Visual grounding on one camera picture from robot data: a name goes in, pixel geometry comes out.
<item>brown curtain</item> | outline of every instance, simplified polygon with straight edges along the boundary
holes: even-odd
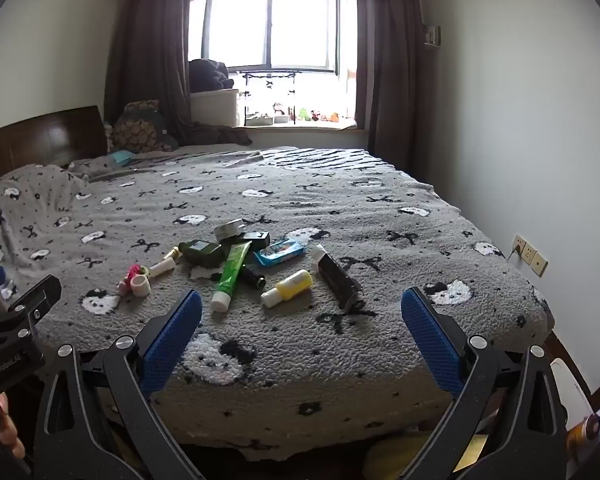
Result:
[[[126,104],[160,99],[169,133],[180,145],[250,144],[243,128],[190,120],[189,5],[191,0],[125,0],[109,57],[105,118]]]
[[[420,108],[420,2],[358,0],[358,20],[356,120],[369,131],[372,155],[408,171]]]

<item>fleece blanket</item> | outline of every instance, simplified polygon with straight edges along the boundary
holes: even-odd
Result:
[[[362,284],[365,304],[345,315],[316,279],[270,310],[243,284],[225,315],[205,309],[152,399],[182,443],[282,460],[440,414],[449,397],[400,318],[413,285],[500,348],[540,344],[553,326],[538,291],[458,209],[362,150],[153,153],[124,168],[101,158],[13,171],[0,179],[0,309],[54,274],[62,299],[39,323],[41,337],[55,348],[106,348],[188,288],[210,303],[222,269],[185,262],[144,300],[114,295],[131,264],[214,240],[213,228],[235,218],[272,240],[320,242]],[[307,256],[259,270],[268,288],[303,268]]]

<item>headboard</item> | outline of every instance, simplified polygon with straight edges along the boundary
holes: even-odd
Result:
[[[75,108],[0,128],[0,177],[27,164],[62,166],[107,153],[98,107]]]

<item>power outlet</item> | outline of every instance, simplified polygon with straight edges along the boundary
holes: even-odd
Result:
[[[525,245],[526,245],[526,240],[520,236],[520,235],[516,235],[515,238],[513,238],[513,244],[511,246],[511,250],[515,253],[518,254],[518,256],[522,257],[522,251],[525,249]]]
[[[527,265],[531,265],[531,262],[536,256],[536,250],[531,246],[531,244],[525,244],[525,248],[522,249],[522,259],[525,261]]]
[[[544,270],[546,269],[546,266],[549,264],[549,262],[547,260],[545,260],[540,253],[536,253],[536,255],[534,256],[534,259],[531,260],[531,263],[529,264],[531,266],[531,270],[533,272],[535,272],[538,276],[542,277],[542,274],[544,273]]]

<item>human hand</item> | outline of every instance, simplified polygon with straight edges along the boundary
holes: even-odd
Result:
[[[11,449],[16,458],[24,458],[24,445],[18,438],[16,425],[9,416],[7,394],[0,394],[0,442]]]

